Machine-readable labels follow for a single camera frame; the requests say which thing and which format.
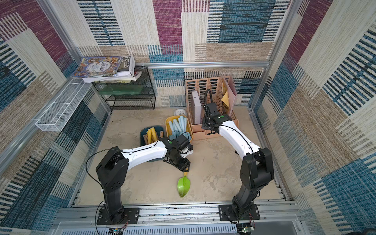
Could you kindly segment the light blue shovel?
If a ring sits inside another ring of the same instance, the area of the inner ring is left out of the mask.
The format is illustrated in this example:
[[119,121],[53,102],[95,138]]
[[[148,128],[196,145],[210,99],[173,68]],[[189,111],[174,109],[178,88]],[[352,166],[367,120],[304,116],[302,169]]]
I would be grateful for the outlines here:
[[182,133],[182,129],[177,119],[173,120],[173,125],[174,125],[176,136],[178,137]]
[[185,118],[183,116],[180,116],[178,122],[181,128],[181,132],[185,132],[186,131]]
[[175,129],[174,129],[174,124],[173,122],[169,121],[168,122],[168,125],[169,125],[169,128],[171,130],[171,134],[169,135],[169,138],[170,139],[175,139],[176,138],[176,135],[175,135]]
[[187,132],[188,119],[186,117],[182,118],[182,124],[183,124],[183,131]]

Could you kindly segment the green shovel yellow handle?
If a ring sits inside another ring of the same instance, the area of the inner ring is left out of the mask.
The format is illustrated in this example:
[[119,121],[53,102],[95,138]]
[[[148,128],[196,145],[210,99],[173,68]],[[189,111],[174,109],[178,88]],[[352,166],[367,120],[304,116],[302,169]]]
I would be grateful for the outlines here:
[[147,143],[148,143],[148,144],[151,144],[152,141],[153,141],[153,139],[152,139],[151,129],[148,129],[148,130],[147,130],[146,135],[147,135]]
[[178,180],[177,191],[180,197],[187,195],[191,187],[191,182],[188,178],[188,173],[184,172],[184,176]]
[[156,142],[159,138],[158,138],[157,132],[156,132],[156,130],[155,130],[154,127],[152,127],[150,129],[150,133],[151,133],[151,139],[152,139],[152,141]]

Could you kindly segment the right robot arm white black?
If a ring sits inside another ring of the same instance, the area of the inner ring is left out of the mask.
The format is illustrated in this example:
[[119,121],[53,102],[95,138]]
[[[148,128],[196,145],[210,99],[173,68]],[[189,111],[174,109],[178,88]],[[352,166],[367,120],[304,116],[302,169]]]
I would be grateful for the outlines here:
[[260,148],[243,134],[229,115],[218,111],[212,102],[204,105],[202,129],[218,133],[225,138],[242,159],[239,192],[233,197],[232,212],[238,220],[251,215],[259,219],[254,200],[261,189],[274,180],[272,153],[268,148]]

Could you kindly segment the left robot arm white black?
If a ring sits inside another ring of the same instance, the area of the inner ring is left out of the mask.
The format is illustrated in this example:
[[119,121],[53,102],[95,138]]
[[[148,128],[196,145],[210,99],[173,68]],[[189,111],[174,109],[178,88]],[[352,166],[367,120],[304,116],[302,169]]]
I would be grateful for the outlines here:
[[192,153],[193,146],[183,134],[175,139],[165,137],[133,149],[109,149],[97,166],[96,173],[104,195],[105,211],[111,223],[119,224],[125,219],[120,188],[128,170],[154,159],[163,159],[181,172],[189,172],[191,163],[187,156]]

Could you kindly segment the white box in organizer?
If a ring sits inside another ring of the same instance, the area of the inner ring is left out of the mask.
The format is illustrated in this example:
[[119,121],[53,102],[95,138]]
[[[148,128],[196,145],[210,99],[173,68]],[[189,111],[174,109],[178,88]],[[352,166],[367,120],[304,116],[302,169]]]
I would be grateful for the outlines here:
[[200,96],[197,90],[192,91],[192,111],[193,111],[193,124],[198,125],[201,123],[202,105]]

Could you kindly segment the dark teal storage tray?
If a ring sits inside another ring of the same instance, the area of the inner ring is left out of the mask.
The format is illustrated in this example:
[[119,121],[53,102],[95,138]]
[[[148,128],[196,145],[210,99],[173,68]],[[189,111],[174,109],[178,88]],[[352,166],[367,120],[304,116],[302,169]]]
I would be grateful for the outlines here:
[[[140,146],[145,146],[145,145],[150,144],[150,142],[148,141],[148,136],[149,136],[148,130],[152,129],[152,128],[154,128],[158,138],[161,136],[161,132],[164,132],[164,128],[160,125],[155,125],[155,126],[150,126],[150,127],[144,128],[140,132]],[[151,134],[151,144],[153,144],[155,142],[156,142],[156,140],[153,139],[153,134]]]

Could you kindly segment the yellow storage tray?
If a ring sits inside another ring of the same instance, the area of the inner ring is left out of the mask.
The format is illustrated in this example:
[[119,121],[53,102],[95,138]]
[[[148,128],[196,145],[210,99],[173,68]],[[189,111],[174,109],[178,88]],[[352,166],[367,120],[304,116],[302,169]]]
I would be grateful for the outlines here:
[[193,132],[188,121],[184,115],[172,116],[165,121],[166,136],[170,139],[176,139],[180,135],[184,135],[191,142],[193,140]]

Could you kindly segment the pink folder with yellow paper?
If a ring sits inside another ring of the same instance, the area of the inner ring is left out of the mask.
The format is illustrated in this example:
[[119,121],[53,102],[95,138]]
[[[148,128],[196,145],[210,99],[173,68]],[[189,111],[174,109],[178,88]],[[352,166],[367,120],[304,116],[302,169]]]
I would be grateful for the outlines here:
[[235,89],[235,83],[232,78],[232,76],[224,76],[222,77],[222,82],[223,82],[223,95],[221,98],[221,101],[224,106],[224,110],[226,114],[232,115],[233,113],[233,107],[235,105],[235,99],[237,96],[237,92]]

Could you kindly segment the white alarm clock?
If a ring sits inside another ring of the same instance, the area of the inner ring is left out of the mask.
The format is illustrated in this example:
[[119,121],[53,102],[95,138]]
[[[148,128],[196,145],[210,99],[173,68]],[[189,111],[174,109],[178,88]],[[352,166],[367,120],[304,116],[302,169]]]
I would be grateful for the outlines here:
[[174,111],[174,115],[175,116],[186,116],[187,115],[187,111],[185,109],[176,109]]

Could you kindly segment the pink desk file organizer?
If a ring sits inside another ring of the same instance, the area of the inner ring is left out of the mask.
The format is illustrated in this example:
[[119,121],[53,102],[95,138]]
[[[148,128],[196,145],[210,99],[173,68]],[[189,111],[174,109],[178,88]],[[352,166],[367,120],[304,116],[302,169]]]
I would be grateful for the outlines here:
[[239,121],[233,112],[237,93],[231,76],[186,80],[185,89],[188,119],[194,140],[220,136],[201,128],[204,117],[204,101],[216,103],[218,111],[230,115],[235,125],[239,126]]

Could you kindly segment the stack of white books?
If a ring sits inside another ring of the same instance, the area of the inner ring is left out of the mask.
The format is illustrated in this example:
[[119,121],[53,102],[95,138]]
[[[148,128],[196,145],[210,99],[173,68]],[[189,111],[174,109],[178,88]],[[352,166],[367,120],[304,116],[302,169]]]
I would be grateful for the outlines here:
[[83,79],[84,83],[98,83],[98,82],[123,82],[129,83],[131,81],[138,80],[141,75],[142,71],[136,70],[136,63],[134,56],[124,56],[122,57],[122,62],[118,68],[118,71],[113,76],[105,76],[105,77],[88,77],[88,78],[81,78]]

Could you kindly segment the colorful picture book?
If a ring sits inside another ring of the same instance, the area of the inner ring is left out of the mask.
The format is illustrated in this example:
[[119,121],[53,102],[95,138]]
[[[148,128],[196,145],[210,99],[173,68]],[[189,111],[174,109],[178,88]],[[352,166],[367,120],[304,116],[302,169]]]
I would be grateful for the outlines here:
[[83,57],[72,77],[105,77],[117,73],[122,57]]

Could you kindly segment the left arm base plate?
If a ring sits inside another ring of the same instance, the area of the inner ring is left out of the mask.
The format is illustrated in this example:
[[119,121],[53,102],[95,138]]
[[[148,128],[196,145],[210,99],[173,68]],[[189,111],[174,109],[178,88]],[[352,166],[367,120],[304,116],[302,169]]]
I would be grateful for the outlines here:
[[124,208],[120,212],[110,215],[105,208],[98,212],[96,225],[125,225],[137,224],[140,214],[140,208]]

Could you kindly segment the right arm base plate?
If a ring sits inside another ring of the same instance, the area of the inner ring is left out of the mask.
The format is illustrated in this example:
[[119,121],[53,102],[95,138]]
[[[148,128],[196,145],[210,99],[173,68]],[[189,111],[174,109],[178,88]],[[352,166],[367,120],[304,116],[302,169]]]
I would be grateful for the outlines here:
[[260,220],[258,206],[252,203],[247,208],[237,208],[235,205],[222,204],[218,206],[221,221],[239,222],[241,220]]

